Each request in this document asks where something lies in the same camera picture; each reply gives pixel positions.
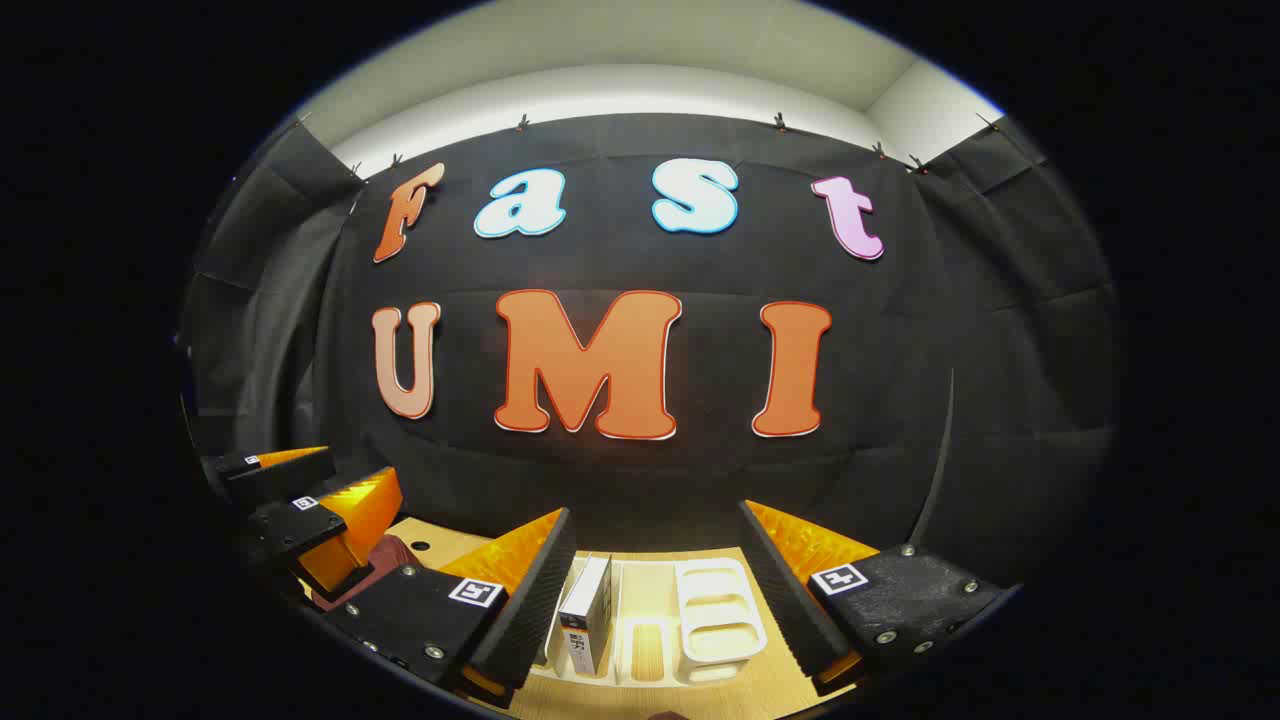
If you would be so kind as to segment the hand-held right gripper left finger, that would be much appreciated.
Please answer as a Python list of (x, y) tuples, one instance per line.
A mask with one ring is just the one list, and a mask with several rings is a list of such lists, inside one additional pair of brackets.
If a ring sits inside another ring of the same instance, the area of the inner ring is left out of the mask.
[(402, 562), (325, 623), (442, 692), (507, 708), (550, 630), (577, 541), (557, 509), (447, 565)]

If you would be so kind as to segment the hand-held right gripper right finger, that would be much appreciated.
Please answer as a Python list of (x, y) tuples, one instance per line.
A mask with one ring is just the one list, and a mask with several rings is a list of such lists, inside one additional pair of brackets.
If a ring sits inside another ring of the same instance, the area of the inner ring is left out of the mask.
[(915, 671), (1016, 597), (914, 543), (877, 550), (778, 509), (739, 503), (739, 547), (818, 696)]

